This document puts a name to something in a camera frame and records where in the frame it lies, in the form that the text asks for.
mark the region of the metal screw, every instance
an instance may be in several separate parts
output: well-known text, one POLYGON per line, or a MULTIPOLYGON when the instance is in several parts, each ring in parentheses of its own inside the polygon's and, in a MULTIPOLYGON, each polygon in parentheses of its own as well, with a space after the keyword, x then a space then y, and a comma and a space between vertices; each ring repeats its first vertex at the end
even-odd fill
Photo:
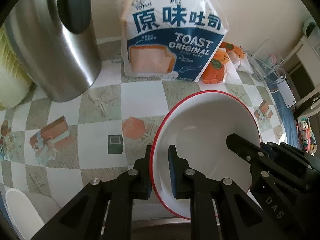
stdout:
POLYGON ((269 177, 269 173, 267 173, 266 171, 261 171, 261 175, 265 178, 269 177))
POLYGON ((98 178, 93 178, 92 180, 90 180, 91 185, 98 185, 99 182, 100 182, 100 179, 98 179, 98 178))
POLYGON ((135 175, 138 174, 138 171, 135 170, 135 169, 131 169, 131 170, 128 171, 128 173, 129 173, 130 176, 135 176, 135 175))
POLYGON ((193 169, 186 169, 186 174, 187 175, 190 175, 190 176, 192 176, 192 175, 194 175, 196 172, 195 172, 195 170, 193 170, 193 169))
POLYGON ((222 182, 224 185, 230 186, 232 184, 232 179, 224 178, 222 182))

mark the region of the small dark square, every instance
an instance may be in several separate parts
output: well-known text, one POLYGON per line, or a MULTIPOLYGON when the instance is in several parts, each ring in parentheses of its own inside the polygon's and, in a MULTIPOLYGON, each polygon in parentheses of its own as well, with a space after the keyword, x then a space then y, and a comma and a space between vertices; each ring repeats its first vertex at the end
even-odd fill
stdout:
POLYGON ((108 154, 123 152, 123 138, 121 134, 108 135, 108 154))
POLYGON ((110 144, 121 144, 120 136, 110 136, 110 144))

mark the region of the checkered tablecloth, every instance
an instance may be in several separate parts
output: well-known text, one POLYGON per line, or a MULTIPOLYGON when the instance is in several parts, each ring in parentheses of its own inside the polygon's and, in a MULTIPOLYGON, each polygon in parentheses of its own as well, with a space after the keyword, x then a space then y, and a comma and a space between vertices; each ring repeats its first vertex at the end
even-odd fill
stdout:
POLYGON ((65 102, 52 102, 39 87, 31 90, 23 102, 0 112, 0 124, 8 120, 14 135, 10 159, 0 164, 0 190, 9 187, 51 196, 64 206, 91 178, 115 179, 132 168, 144 156, 146 145, 169 110, 186 96, 201 90, 222 90, 243 101, 254 111, 263 100, 273 115, 259 124, 264 142, 286 141, 284 126, 267 86, 249 74, 239 72, 236 84, 161 81, 157 78, 129 78, 120 64, 103 62, 102 70, 92 87, 79 97, 65 102), (102 103, 107 114, 103 114, 102 103), (74 143, 49 160, 38 164, 30 146, 32 135, 61 116, 69 125, 74 143), (122 134, 122 122, 130 116, 142 119, 146 133, 137 140, 123 137, 122 154, 108 154, 108 135, 122 134))

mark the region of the toast bread bag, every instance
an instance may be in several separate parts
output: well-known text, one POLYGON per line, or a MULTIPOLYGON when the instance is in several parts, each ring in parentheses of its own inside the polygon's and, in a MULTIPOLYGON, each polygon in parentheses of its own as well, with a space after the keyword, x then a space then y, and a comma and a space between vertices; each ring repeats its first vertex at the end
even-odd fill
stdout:
POLYGON ((118 0, 127 76, 198 81, 229 30, 216 0, 118 0))

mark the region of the red rim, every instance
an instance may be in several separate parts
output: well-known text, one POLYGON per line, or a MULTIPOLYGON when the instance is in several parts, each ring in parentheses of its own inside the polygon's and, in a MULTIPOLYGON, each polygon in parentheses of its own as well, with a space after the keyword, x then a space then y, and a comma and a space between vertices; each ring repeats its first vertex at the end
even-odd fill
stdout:
POLYGON ((203 94, 203 93, 212 93, 212 92, 214 92, 214 93, 220 93, 220 94, 225 94, 225 95, 231 96, 232 98, 234 98, 235 100, 237 100, 238 102, 240 102, 240 103, 244 106, 244 108, 247 109, 247 111, 250 113, 251 117, 253 118, 254 123, 255 123, 255 125, 256 125, 256 127, 257 127, 257 131, 258 131, 258 134, 259 134, 259 138, 260 138, 260 133, 259 133, 259 129, 258 129, 257 123, 256 123, 256 121, 255 121, 252 113, 251 113, 250 110, 247 108, 247 106, 246 106, 244 103, 242 103, 242 102, 241 102, 238 98, 236 98, 235 96, 230 95, 229 93, 226 93, 226 92, 223 92, 223 91, 219 91, 219 90, 205 90, 205 91, 196 92, 196 93, 194 93, 194 94, 192 94, 192 95, 190 95, 190 96, 187 96, 187 97, 184 98, 183 100, 181 100, 179 103, 177 103, 177 104, 169 111, 169 113, 165 116, 165 118, 164 118, 163 121, 161 122, 161 124, 160 124, 160 126, 159 126, 159 128, 158 128, 158 130, 157 130, 157 133, 156 133, 156 135, 155 135, 155 138, 154 138, 154 140, 153 140, 153 144, 152 144, 152 147, 151 147, 151 153, 150 153, 150 161, 149 161, 149 173, 150 173, 150 179, 151 179, 151 184, 152 184, 153 190, 155 191, 156 196, 157 196, 157 198, 159 199, 159 201, 162 203, 162 205, 163 205, 168 211, 170 211, 172 214, 174 214, 174 215, 176 215, 176 216, 178 216, 178 217, 180 217, 180 218, 187 219, 187 220, 191 220, 191 219, 190 219, 190 218, 187 218, 187 217, 184 217, 184 216, 181 216, 181 215, 177 214, 176 212, 174 212, 172 209, 170 209, 170 208, 164 203, 164 201, 163 201, 162 198, 160 197, 160 195, 159 195, 159 193, 158 193, 158 191, 157 191, 157 189, 156 189, 156 185, 155 185, 155 181, 154 181, 154 177, 153 177, 153 165, 152 165, 152 163, 153 163, 153 156, 154 156, 154 152, 155 152, 155 148, 156 148, 156 142, 157 142, 157 140, 158 140, 159 134, 160 134, 160 132, 161 132, 164 124, 165 124, 166 121, 168 120, 169 116, 173 113, 173 111, 174 111, 178 106, 180 106, 183 102, 187 101, 187 100, 188 100, 189 98, 191 98, 191 97, 194 97, 194 96, 196 96, 196 95, 200 95, 200 94, 203 94))

